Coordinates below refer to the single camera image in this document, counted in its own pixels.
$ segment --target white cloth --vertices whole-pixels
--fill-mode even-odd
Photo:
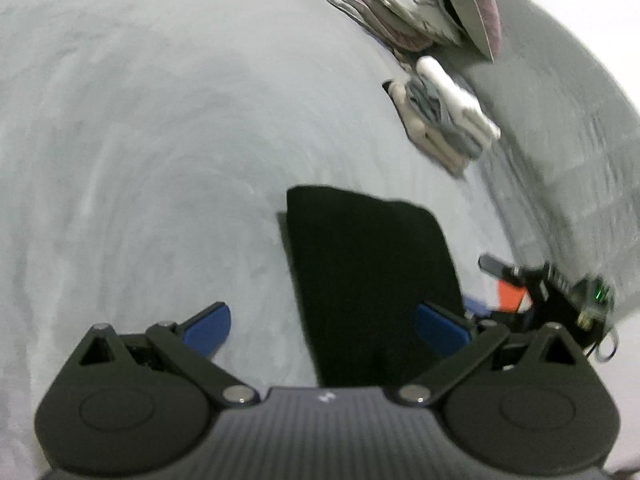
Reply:
[[[460,44],[460,30],[442,11],[440,0],[385,0],[385,5],[434,41]]]
[[[456,126],[468,131],[484,148],[500,139],[500,128],[482,112],[478,99],[456,85],[437,60],[431,56],[421,57],[415,69],[438,89]]]
[[[469,164],[469,158],[456,152],[436,128],[420,118],[407,99],[404,83],[393,81],[388,92],[411,142],[422,152],[435,158],[450,174],[461,176]]]

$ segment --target gray fabric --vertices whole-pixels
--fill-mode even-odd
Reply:
[[[367,30],[374,31],[374,35],[391,46],[398,46],[412,52],[419,52],[433,41],[420,32],[411,28],[407,23],[387,9],[382,0],[344,0],[354,7],[369,25]]]
[[[407,137],[423,153],[433,157],[452,176],[462,177],[469,164],[469,158],[456,152],[436,128],[421,120],[412,104],[408,101],[402,82],[392,81],[388,87],[389,96],[396,105],[402,119]]]
[[[439,130],[454,150],[470,158],[482,155],[482,147],[474,138],[453,123],[438,89],[427,78],[412,75],[406,84],[406,92],[416,113],[425,123]]]
[[[601,272],[616,318],[640,307],[640,116],[593,56],[529,0],[497,0],[503,51],[436,49],[502,129],[482,170],[523,264]]]
[[[324,0],[0,0],[0,478],[44,459],[33,413],[88,327],[138,332],[215,300],[215,361],[315,383],[277,215],[295,184],[425,205],[462,290],[513,258],[481,181],[407,140],[402,71]]]

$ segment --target orange component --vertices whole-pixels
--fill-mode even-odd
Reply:
[[[498,280],[498,302],[502,312],[517,312],[527,289]]]

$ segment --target logo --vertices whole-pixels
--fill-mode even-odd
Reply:
[[[333,392],[325,392],[324,394],[318,395],[318,400],[320,402],[328,404],[329,402],[333,402],[335,400],[335,394]]]

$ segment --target ribbed gray surface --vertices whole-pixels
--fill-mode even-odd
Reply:
[[[602,273],[621,319],[640,308],[640,116],[553,17],[529,0],[496,1],[494,64],[468,50],[437,54],[502,129],[481,161],[485,181],[518,263],[551,260],[572,281]]]
[[[140,480],[523,479],[487,468],[444,435],[426,409],[397,406],[378,388],[274,388],[254,408],[229,410],[199,448]],[[490,428],[478,428],[490,431]],[[559,477],[604,480],[603,473]],[[79,480],[57,473],[47,480]]]

